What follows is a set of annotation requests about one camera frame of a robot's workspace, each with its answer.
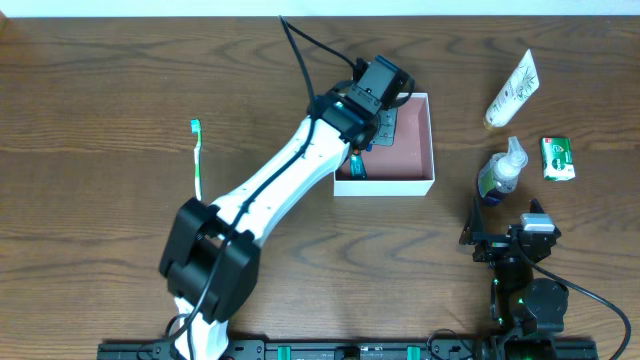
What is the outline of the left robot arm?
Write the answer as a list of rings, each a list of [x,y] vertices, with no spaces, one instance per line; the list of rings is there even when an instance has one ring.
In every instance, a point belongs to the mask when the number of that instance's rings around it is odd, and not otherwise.
[[[221,357],[226,323],[255,288],[271,231],[319,180],[366,149],[383,113],[414,89],[414,78],[386,58],[360,60],[352,79],[311,96],[291,140],[245,183],[209,205],[191,198],[179,208],[159,264],[184,305],[168,338],[178,357]]]

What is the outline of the green white toothbrush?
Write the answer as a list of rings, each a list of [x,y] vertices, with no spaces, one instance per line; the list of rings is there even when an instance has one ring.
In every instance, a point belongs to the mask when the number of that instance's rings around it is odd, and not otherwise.
[[[194,118],[190,121],[191,132],[196,135],[197,140],[193,150],[194,156],[194,193],[197,200],[202,200],[202,182],[201,182],[201,167],[200,167],[200,155],[202,148],[202,128],[199,119]]]

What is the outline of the clear pump soap bottle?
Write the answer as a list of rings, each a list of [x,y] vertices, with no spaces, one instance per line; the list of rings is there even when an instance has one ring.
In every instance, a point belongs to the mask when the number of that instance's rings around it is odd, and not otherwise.
[[[512,193],[519,175],[528,164],[528,155],[516,136],[508,138],[506,152],[495,153],[478,172],[477,191],[487,206],[497,206]]]

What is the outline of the red green toothpaste tube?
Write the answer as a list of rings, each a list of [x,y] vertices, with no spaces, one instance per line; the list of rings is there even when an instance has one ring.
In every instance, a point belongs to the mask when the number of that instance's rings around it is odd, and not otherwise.
[[[350,175],[352,180],[367,180],[368,175],[360,153],[350,156]]]

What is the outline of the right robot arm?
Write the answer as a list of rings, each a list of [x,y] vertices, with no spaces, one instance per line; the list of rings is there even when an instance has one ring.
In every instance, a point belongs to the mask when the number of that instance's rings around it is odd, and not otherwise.
[[[554,335],[564,330],[569,291],[555,280],[536,279],[533,267],[551,255],[560,236],[535,199],[518,224],[504,234],[491,234],[479,200],[472,199],[459,243],[473,246],[473,260],[493,271],[490,314],[500,326],[498,332],[474,343],[474,359],[557,357]]]

